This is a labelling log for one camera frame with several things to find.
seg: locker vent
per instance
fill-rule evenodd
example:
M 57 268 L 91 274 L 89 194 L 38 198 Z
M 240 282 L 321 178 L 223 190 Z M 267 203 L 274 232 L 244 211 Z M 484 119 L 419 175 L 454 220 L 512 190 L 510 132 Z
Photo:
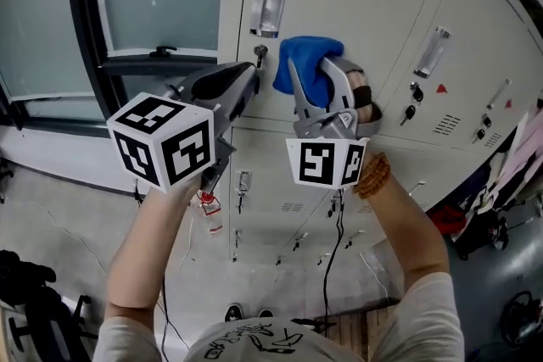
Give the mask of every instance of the locker vent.
M 371 212 L 372 212 L 372 207 L 370 207 L 369 205 L 362 205 L 360 209 L 357 211 L 357 213 L 362 213 L 362 214 L 371 213 Z
M 489 137 L 489 140 L 484 143 L 484 145 L 488 148 L 494 147 L 501 139 L 501 135 L 498 133 L 494 133 L 491 137 Z
M 446 114 L 434 128 L 434 133 L 449 136 L 460 122 L 459 118 Z
M 284 203 L 281 207 L 281 211 L 284 213 L 299 213 L 304 208 L 302 203 Z

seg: wrist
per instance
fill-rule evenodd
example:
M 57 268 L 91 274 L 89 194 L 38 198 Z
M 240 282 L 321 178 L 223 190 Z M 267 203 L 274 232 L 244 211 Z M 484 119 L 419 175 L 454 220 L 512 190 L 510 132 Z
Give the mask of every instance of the wrist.
M 353 190 L 361 199 L 367 199 L 381 190 L 389 177 L 390 164 L 384 153 L 376 156 L 370 153 L 365 158 L 360 179 Z
M 362 161 L 362 169 L 365 169 L 370 164 L 370 162 L 373 160 L 374 157 L 375 157 L 375 154 L 366 148 L 366 152 L 364 153 L 364 160 Z

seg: blue cloth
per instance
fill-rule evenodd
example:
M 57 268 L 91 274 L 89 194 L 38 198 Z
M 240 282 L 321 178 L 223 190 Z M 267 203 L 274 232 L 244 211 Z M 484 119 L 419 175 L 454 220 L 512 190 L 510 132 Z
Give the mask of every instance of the blue cloth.
M 295 36 L 283 40 L 279 48 L 279 68 L 273 87 L 282 93 L 294 94 L 288 71 L 288 59 L 291 58 L 308 100 L 319 108 L 326 108 L 330 103 L 327 80 L 323 73 L 316 70 L 316 67 L 326 55 L 341 56 L 342 54 L 341 42 L 323 36 Z

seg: red object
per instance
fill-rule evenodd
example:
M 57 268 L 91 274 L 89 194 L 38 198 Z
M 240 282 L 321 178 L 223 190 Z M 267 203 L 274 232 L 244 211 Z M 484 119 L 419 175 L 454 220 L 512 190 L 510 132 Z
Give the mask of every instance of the red object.
M 198 199 L 200 200 L 200 205 L 206 216 L 211 216 L 212 214 L 221 211 L 221 203 L 215 198 L 213 193 L 202 192 L 202 195 L 198 196 Z
M 202 192 L 202 203 L 212 203 L 215 197 L 210 193 Z
M 449 205 L 433 207 L 428 212 L 428 217 L 437 226 L 441 234 L 457 234 L 466 226 L 466 215 L 460 209 L 454 209 Z

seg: black bag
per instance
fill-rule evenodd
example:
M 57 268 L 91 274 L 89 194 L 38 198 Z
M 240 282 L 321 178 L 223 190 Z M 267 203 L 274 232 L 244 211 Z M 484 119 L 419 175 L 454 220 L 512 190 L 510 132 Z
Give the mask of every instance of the black bag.
M 0 300 L 6 304 L 25 304 L 45 282 L 56 280 L 52 269 L 21 261 L 15 252 L 0 251 Z
M 493 209 L 486 213 L 476 214 L 454 243 L 460 259 L 466 261 L 471 252 L 491 244 L 493 234 L 499 231 L 499 228 L 498 214 Z

